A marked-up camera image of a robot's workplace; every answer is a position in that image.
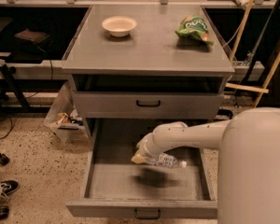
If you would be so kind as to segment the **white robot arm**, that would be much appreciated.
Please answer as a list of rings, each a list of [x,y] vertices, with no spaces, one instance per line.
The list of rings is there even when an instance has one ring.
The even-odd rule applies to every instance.
[[[252,108],[191,127],[159,125],[138,142],[132,162],[177,147],[218,151],[217,224],[280,224],[280,108]]]

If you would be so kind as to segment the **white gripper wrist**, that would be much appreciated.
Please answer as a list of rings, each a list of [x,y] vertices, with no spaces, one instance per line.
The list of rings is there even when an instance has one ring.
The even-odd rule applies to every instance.
[[[131,161],[135,164],[145,163],[147,158],[155,158],[159,155],[158,147],[154,142],[154,134],[145,135],[137,144],[138,150],[132,156]]]

